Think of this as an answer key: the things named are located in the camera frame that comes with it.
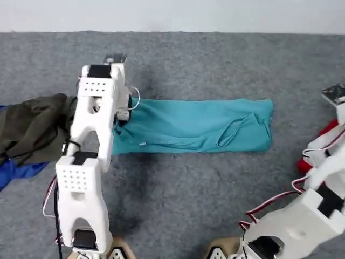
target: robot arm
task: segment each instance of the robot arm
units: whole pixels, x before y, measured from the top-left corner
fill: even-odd
[[[113,123],[128,120],[129,90],[125,87],[126,57],[108,57],[103,65],[82,68],[78,103],[66,155],[56,164],[59,185],[58,212],[64,244],[90,259],[106,258],[112,245],[108,210],[101,191],[101,172],[109,170]],[[100,103],[96,112],[95,99]],[[99,140],[97,153],[78,150],[90,131]],[[84,219],[88,226],[79,226]]]
[[[324,148],[337,135],[343,138],[345,86],[330,87],[323,95],[336,106],[339,125],[308,145],[313,155],[306,160],[316,163],[307,174],[306,191],[285,208],[252,223],[230,259],[300,259],[345,231],[345,145],[339,139],[328,145],[331,149]],[[218,248],[209,258],[226,257]]]

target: teal towel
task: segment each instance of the teal towel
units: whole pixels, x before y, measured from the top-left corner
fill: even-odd
[[[271,100],[141,99],[124,126],[114,125],[113,154],[266,151],[272,113]]]

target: white wire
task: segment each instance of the white wire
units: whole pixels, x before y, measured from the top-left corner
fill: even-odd
[[[62,247],[65,246],[65,244],[63,243],[63,241],[61,241],[61,246],[62,246]]]
[[[127,86],[128,88],[132,88],[134,89],[137,93],[138,93],[138,101],[136,102],[135,106],[132,107],[132,108],[126,108],[126,110],[128,111],[131,111],[131,110],[134,110],[138,107],[139,103],[140,103],[140,91],[138,88],[134,87],[134,86]],[[100,109],[100,104],[101,104],[101,99],[99,99],[99,103],[97,103],[97,100],[96,100],[96,105],[94,106],[94,108],[96,109],[95,112],[99,112],[99,109]]]
[[[50,194],[51,194],[51,192],[52,192],[52,190],[53,190],[53,187],[54,187],[54,185],[55,185],[55,182],[56,182],[56,179],[52,182],[52,185],[51,185],[51,187],[50,187],[49,190],[48,190],[47,196],[46,196],[46,198],[45,198],[45,200],[44,200],[44,203],[43,203],[43,209],[42,209],[42,211],[43,211],[43,216],[45,216],[45,217],[51,217],[51,218],[53,218],[53,219],[55,219],[55,216],[54,216],[54,215],[46,214],[46,213],[45,213],[45,207],[46,207],[46,205],[47,205],[47,203],[48,203],[48,200],[49,200]]]
[[[304,149],[303,152],[302,152],[302,155],[307,157],[307,158],[310,158],[312,160],[312,166],[315,167],[316,166],[316,162],[315,162],[315,159],[310,156],[310,155],[307,155],[307,152],[313,152],[313,151],[322,151],[322,150],[327,150],[331,147],[333,147],[335,144],[338,143],[338,141],[341,139],[342,136],[345,135],[345,130],[343,130],[338,136],[336,136],[329,144],[325,145],[324,147],[322,148],[318,148],[318,149],[314,149],[314,148],[307,148],[307,149]]]
[[[309,177],[309,175],[306,175],[306,176],[304,176],[304,177],[302,177],[302,178],[293,180],[293,181],[291,182],[292,188],[294,188],[298,193],[303,193],[300,189],[296,188],[295,184],[298,183],[298,182],[300,182],[300,181],[303,181],[303,180],[307,179],[308,177]]]
[[[138,107],[139,103],[140,103],[140,91],[138,88],[134,87],[134,86],[128,86],[128,88],[132,88],[134,90],[136,90],[136,92],[138,93],[138,102],[136,103],[136,105],[132,108],[128,108],[127,110],[131,111],[131,110],[134,110]]]

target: black wire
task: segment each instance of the black wire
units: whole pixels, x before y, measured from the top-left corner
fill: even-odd
[[[90,257],[88,257],[87,255],[85,254],[82,254],[81,252],[78,252],[79,255],[82,255],[83,257],[85,257],[86,259],[90,259]]]
[[[243,233],[243,236],[242,236],[242,241],[244,241],[244,234],[246,233],[246,231],[244,231],[244,233]],[[243,249],[243,253],[244,253],[244,255],[245,255],[245,257],[246,257],[246,259],[247,259],[247,253],[246,253],[246,250],[244,249],[244,245],[242,245],[242,249]]]
[[[63,259],[63,251],[62,251],[62,248],[61,248],[61,239],[60,239],[59,213],[58,213],[58,190],[59,190],[59,185],[58,185],[58,181],[56,181],[56,183],[55,183],[55,190],[54,190],[55,227],[56,227],[56,237],[58,239],[59,258]]]

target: carpet floor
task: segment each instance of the carpet floor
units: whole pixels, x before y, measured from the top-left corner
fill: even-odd
[[[198,259],[214,238],[240,235],[244,211],[289,189],[298,177],[301,151],[335,118],[321,90],[345,76],[345,36],[0,33],[0,104],[75,94],[82,66],[113,52],[128,55],[127,84],[143,98],[270,98],[275,105],[268,152],[112,158],[102,175],[111,231],[138,259]],[[91,137],[85,145],[92,148]],[[0,192],[0,258],[58,258],[54,220],[41,211],[54,174],[51,163]],[[284,198],[264,213],[290,201]],[[337,237],[308,258],[342,258],[344,242],[345,235]]]

